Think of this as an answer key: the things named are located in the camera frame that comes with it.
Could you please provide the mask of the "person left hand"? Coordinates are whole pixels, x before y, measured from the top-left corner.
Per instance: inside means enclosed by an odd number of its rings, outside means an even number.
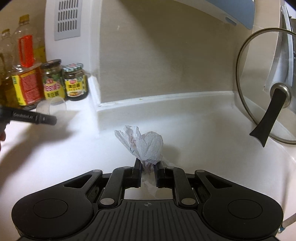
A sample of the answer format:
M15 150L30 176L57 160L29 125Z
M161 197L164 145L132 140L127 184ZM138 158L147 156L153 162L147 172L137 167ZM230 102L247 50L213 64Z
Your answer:
M6 140L6 132L3 131L3 132L1 132L1 134L0 134L0 142L3 142L3 141L5 141L5 140Z

